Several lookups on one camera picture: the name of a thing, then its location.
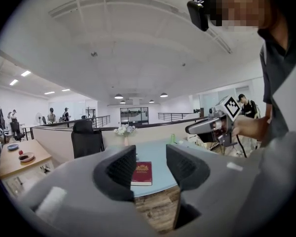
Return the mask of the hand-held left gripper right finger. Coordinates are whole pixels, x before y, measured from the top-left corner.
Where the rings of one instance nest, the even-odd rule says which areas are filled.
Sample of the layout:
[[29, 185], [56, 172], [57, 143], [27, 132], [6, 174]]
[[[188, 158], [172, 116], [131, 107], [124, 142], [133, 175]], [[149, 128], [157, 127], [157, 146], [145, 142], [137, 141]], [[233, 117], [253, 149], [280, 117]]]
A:
[[166, 145], [167, 166], [181, 191], [197, 189], [210, 176], [208, 164], [179, 146]]

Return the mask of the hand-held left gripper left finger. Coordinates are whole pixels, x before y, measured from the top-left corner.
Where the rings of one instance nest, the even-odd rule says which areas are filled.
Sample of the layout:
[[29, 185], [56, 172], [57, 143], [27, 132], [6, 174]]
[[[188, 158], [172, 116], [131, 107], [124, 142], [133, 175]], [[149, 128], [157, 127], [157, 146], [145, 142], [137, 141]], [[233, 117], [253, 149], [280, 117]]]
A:
[[93, 170], [93, 183], [108, 198], [115, 201], [134, 201], [131, 190], [136, 169], [136, 146], [110, 148]]

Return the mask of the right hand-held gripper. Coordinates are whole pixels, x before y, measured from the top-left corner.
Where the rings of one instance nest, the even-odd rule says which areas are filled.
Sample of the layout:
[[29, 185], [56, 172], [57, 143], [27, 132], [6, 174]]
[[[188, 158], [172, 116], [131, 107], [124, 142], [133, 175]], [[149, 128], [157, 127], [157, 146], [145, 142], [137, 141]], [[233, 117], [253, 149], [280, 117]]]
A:
[[207, 118], [188, 125], [186, 133], [197, 135], [202, 142], [217, 142], [224, 147], [237, 144], [232, 141], [234, 121], [241, 112], [241, 107], [232, 96], [222, 98], [209, 109]]

